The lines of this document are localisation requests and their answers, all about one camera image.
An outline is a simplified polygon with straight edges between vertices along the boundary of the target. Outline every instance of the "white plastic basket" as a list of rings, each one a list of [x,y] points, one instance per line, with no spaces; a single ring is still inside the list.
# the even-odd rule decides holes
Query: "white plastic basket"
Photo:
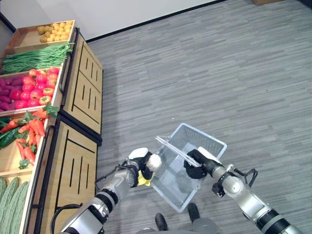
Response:
[[[200,146],[220,158],[227,145],[186,123],[171,134],[158,151],[162,165],[152,180],[152,187],[177,211],[182,212],[200,188],[204,179],[191,179],[183,167],[184,160],[193,164],[187,153]]]

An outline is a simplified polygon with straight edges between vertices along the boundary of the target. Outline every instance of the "white wall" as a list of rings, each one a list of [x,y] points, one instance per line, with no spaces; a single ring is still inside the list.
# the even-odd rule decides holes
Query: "white wall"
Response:
[[[0,53],[4,50],[12,35],[11,30],[0,20]]]
[[[94,38],[214,0],[3,0],[1,12],[16,27],[76,20]]]

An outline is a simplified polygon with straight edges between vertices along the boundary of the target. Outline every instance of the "cucumber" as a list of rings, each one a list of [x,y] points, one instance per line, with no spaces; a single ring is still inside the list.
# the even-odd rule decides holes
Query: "cucumber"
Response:
[[[2,225],[2,219],[4,219],[4,212],[5,212],[5,209],[7,209],[12,197],[13,197],[13,194],[15,193],[16,189],[18,188],[19,186],[19,178],[15,177],[11,183],[8,185],[8,187],[6,188],[4,194],[3,194],[3,197],[1,199],[1,202],[0,202],[0,229],[4,226]]]
[[[0,202],[1,202],[1,198],[4,194],[5,189],[6,189],[5,179],[0,177]]]
[[[9,206],[4,215],[3,223],[0,227],[0,234],[18,234],[20,230],[20,220],[24,208],[28,182],[22,183],[14,193]]]
[[[15,134],[19,132],[19,129],[20,127],[9,130],[8,134],[0,139],[0,149],[11,144],[16,139]]]

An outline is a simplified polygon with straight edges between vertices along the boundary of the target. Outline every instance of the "red tomato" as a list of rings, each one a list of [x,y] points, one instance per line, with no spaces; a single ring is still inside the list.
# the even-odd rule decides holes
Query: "red tomato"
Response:
[[[22,109],[27,107],[27,101],[17,101],[15,102],[16,109]]]
[[[56,80],[48,79],[46,85],[47,85],[48,88],[54,88],[56,83],[57,83]]]
[[[44,90],[47,86],[45,84],[36,84],[35,89]]]
[[[31,92],[35,89],[34,85],[32,84],[25,84],[21,88],[24,92]]]
[[[22,93],[22,91],[20,90],[12,90],[10,93],[10,98],[12,100],[20,100],[20,94]]]
[[[36,82],[31,77],[23,77],[23,84],[32,84],[36,85]]]
[[[42,91],[39,89],[35,89],[33,91],[31,91],[30,93],[30,98],[31,99],[39,99],[40,97],[42,97]]]
[[[28,107],[33,107],[33,106],[39,106],[39,99],[30,99],[28,102],[27,102],[27,106]]]
[[[44,96],[50,96],[50,97],[52,97],[52,96],[53,96],[53,93],[54,93],[54,89],[52,89],[52,88],[45,88],[45,89],[43,90],[43,95],[44,95]]]
[[[48,71],[48,74],[52,74],[52,73],[58,74],[59,68],[58,67],[51,67]]]
[[[29,76],[35,77],[38,74],[38,71],[36,69],[31,69],[28,72]]]
[[[20,99],[23,101],[28,101],[30,99],[30,92],[22,92],[20,94]]]
[[[58,75],[56,74],[56,73],[50,73],[49,75],[48,75],[48,80],[57,80],[58,79]]]
[[[52,100],[52,98],[50,96],[43,96],[39,99],[39,104],[40,105],[45,105],[48,102],[50,102]]]
[[[37,77],[36,77],[36,82],[37,84],[45,84],[47,82],[47,76],[45,76],[44,74],[39,74]]]

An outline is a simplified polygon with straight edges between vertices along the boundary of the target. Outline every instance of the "black shoe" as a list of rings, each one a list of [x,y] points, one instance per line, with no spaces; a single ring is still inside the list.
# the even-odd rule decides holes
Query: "black shoe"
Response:
[[[189,216],[190,216],[192,223],[194,222],[195,219],[200,218],[199,212],[198,212],[198,209],[197,209],[197,206],[195,205],[195,203],[190,203],[188,205],[187,209],[189,211]]]
[[[168,231],[167,222],[161,213],[155,215],[155,222],[159,231]]]

